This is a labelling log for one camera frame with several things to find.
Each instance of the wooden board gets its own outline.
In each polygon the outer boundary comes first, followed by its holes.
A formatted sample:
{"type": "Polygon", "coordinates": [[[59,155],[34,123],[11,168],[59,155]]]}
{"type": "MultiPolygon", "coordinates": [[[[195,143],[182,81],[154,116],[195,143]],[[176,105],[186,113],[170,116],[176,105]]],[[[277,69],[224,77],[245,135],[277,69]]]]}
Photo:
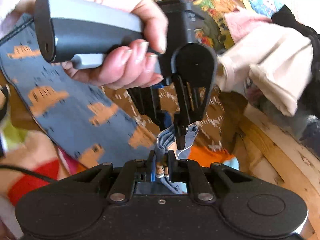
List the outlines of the wooden board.
{"type": "Polygon", "coordinates": [[[285,153],[281,150],[276,142],[271,140],[262,129],[251,122],[247,117],[243,117],[239,123],[239,127],[245,133],[245,137],[254,143],[275,168],[284,181],[283,187],[294,191],[304,199],[309,209],[309,221],[316,235],[320,236],[320,195],[312,185],[309,177],[307,177],[300,170],[300,167],[287,156],[287,152],[285,153]]]}
{"type": "Polygon", "coordinates": [[[320,194],[320,161],[253,106],[247,106],[244,116],[259,127],[292,160],[320,194]]]}
{"type": "MultiPolygon", "coordinates": [[[[233,154],[236,155],[239,161],[240,170],[244,169],[244,172],[247,174],[286,188],[286,185],[278,172],[265,158],[257,146],[249,140],[248,136],[245,136],[244,134],[242,136],[238,135],[236,139],[233,154]]],[[[314,240],[318,240],[309,220],[306,221],[300,236],[305,240],[313,240],[311,237],[314,237],[314,240]]]]}
{"type": "Polygon", "coordinates": [[[319,240],[316,234],[313,234],[311,237],[308,238],[308,240],[319,240]]]}

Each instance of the black plastic base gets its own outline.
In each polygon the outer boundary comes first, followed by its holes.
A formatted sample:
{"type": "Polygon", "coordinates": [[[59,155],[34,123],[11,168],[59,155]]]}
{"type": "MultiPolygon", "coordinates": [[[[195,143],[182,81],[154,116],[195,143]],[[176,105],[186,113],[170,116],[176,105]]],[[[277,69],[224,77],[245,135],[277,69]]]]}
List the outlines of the black plastic base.
{"type": "Polygon", "coordinates": [[[26,194],[16,207],[23,239],[302,239],[293,233],[307,217],[298,195],[222,164],[177,161],[173,151],[170,180],[186,182],[188,195],[135,195],[135,181],[150,181],[153,154],[26,194]]]}

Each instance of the pink fabric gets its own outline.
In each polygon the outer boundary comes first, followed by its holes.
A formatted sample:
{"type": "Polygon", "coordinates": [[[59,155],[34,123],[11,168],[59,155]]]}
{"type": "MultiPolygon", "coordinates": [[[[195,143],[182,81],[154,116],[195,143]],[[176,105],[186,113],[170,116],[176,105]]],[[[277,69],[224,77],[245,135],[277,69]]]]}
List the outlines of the pink fabric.
{"type": "Polygon", "coordinates": [[[58,147],[59,157],[64,164],[64,167],[68,170],[71,175],[78,173],[79,162],[72,159],[66,152],[58,147]]]}
{"type": "Polygon", "coordinates": [[[234,43],[252,32],[255,28],[272,23],[267,16],[237,7],[235,11],[224,15],[234,43]]]}

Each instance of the red fabric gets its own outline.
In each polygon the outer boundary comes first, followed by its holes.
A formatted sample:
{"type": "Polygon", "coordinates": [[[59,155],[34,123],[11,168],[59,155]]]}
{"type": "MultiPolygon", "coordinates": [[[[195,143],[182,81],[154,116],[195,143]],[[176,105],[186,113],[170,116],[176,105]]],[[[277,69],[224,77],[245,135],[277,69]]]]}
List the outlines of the red fabric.
{"type": "MultiPolygon", "coordinates": [[[[59,160],[55,160],[38,167],[34,172],[45,175],[52,179],[58,178],[59,160]]],[[[9,190],[8,197],[12,205],[16,205],[19,199],[26,193],[46,186],[49,183],[30,175],[23,175],[9,190]]]]}

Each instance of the round black pad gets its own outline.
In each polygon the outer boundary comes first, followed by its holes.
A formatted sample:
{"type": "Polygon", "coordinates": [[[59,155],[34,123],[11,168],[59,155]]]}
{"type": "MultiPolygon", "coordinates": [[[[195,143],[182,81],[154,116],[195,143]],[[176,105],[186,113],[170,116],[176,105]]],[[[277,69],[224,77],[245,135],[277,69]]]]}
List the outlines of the round black pad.
{"type": "Polygon", "coordinates": [[[58,237],[91,226],[102,213],[99,197],[92,193],[31,192],[17,205],[19,224],[30,234],[58,237]]]}
{"type": "Polygon", "coordinates": [[[248,207],[258,215],[275,216],[284,210],[285,204],[279,197],[261,194],[250,198],[248,207]]]}
{"type": "Polygon", "coordinates": [[[265,194],[229,193],[221,204],[221,211],[238,230],[263,237],[289,236],[308,214],[302,198],[280,187],[265,194]]]}

